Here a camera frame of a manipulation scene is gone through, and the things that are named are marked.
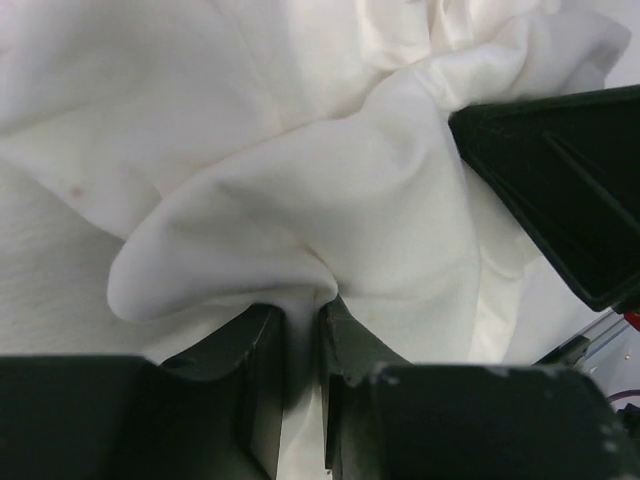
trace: white cloth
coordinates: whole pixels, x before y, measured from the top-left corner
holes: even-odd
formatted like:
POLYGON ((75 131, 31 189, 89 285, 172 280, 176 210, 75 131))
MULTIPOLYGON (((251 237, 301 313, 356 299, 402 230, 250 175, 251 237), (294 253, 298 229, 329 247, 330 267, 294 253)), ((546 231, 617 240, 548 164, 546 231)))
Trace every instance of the white cloth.
MULTIPOLYGON (((163 320, 165 330, 149 334, 152 342, 180 328, 155 359, 252 302, 272 302, 288 313, 294 387, 308 379, 311 315, 338 290, 410 360, 503 358, 525 266, 537 252, 461 166, 448 113, 599 88, 628 39, 597 15, 559 12, 555 1, 23 6, 0 62, 0 156, 127 240, 109 280, 120 317, 151 321, 206 304, 189 315, 205 311, 212 320, 189 327, 163 320)), ((9 172, 3 181, 24 182, 42 205, 52 202, 9 172)), ((23 195, 16 202, 25 208, 23 195)), ((12 221, 27 232, 57 222, 37 208, 12 221)), ((55 256, 52 237, 29 232, 33 243, 12 240, 2 251, 17 270, 32 245, 45 251, 42 275, 64 264, 67 274, 43 303, 56 304, 64 289, 81 292, 83 269, 92 261, 94 274, 105 269, 102 252, 118 248, 77 219, 65 221, 76 232, 69 241, 83 250, 55 256)), ((58 249, 65 233, 60 227, 58 249)), ((134 328, 112 323, 99 300, 101 280, 87 283, 95 301, 69 296, 64 308, 77 301, 81 332, 95 310, 111 322, 104 330, 124 338, 134 328)), ((38 336, 50 310, 34 310, 38 324, 14 315, 25 323, 18 335, 38 336)), ((100 339, 65 335, 77 335, 78 351, 104 350, 100 339)), ((317 421, 310 412, 308 428, 317 421)), ((293 415, 285 443, 299 423, 293 415)), ((295 448, 308 446, 308 432, 283 457, 283 478, 313 468, 300 466, 295 448)), ((320 451, 310 452, 321 465, 320 451)))

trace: black plastic part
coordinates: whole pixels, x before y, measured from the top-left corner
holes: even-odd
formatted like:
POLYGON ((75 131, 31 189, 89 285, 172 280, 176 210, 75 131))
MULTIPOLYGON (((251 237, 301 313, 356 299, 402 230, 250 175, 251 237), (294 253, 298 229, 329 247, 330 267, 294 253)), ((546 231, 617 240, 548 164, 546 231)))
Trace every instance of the black plastic part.
POLYGON ((469 107, 463 160, 589 307, 640 307, 640 87, 469 107))
POLYGON ((618 410, 616 414, 640 455, 640 408, 628 403, 624 409, 618 410))
POLYGON ((0 358, 0 478, 275 480, 283 328, 251 307, 160 367, 0 358))
POLYGON ((574 368, 578 362, 584 358, 589 350, 589 340, 584 335, 577 335, 569 342, 553 349, 540 359, 537 365, 562 365, 564 367, 574 368))
POLYGON ((341 303, 320 328, 334 480, 640 476, 622 425, 575 371, 410 365, 341 303))

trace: white fabric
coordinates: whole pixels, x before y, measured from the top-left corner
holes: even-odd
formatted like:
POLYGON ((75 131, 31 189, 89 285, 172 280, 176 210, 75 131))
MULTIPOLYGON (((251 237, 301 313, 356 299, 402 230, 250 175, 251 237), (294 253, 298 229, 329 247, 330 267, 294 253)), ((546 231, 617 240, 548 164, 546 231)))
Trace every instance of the white fabric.
MULTIPOLYGON (((271 301, 289 314, 298 387, 309 372, 309 318, 338 289, 411 360, 503 358, 537 252, 461 166, 447 115, 599 88, 628 37, 602 17, 534 0, 24 7, 0 36, 0 156, 127 239, 109 280, 120 317, 207 305, 183 325, 167 319, 142 334, 115 323, 101 289, 119 243, 3 167, 4 186, 21 185, 0 210, 12 235, 0 235, 10 238, 2 266, 13 268, 3 272, 15 272, 3 321, 24 324, 3 326, 16 342, 3 351, 161 359, 249 303, 271 301), (16 218, 18 209, 32 212, 16 218), (34 302, 45 285, 55 287, 34 302), (70 311, 61 335, 42 341, 46 322, 70 311)), ((291 416, 285 444, 305 412, 291 416)), ((282 478, 314 468, 299 453, 318 419, 309 412, 282 478)), ((314 446, 307 455, 325 476, 314 446)))

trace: small stain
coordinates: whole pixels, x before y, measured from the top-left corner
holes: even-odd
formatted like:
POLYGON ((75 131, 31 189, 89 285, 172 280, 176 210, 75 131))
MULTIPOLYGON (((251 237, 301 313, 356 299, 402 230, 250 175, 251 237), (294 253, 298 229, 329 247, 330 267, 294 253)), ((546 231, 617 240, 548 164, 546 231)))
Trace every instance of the small stain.
POLYGON ((77 185, 71 188, 71 196, 73 198, 80 198, 84 194, 84 189, 77 185))

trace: crumpled white cloth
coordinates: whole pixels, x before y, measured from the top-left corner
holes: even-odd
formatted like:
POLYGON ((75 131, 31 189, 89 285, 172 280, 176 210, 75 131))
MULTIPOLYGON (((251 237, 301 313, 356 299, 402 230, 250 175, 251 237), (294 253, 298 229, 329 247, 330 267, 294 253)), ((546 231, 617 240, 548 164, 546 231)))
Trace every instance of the crumpled white cloth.
POLYGON ((338 291, 410 360, 502 359, 537 252, 448 114, 600 88, 628 41, 536 0, 24 0, 16 25, 0 157, 127 240, 113 311, 279 305, 294 391, 338 291))

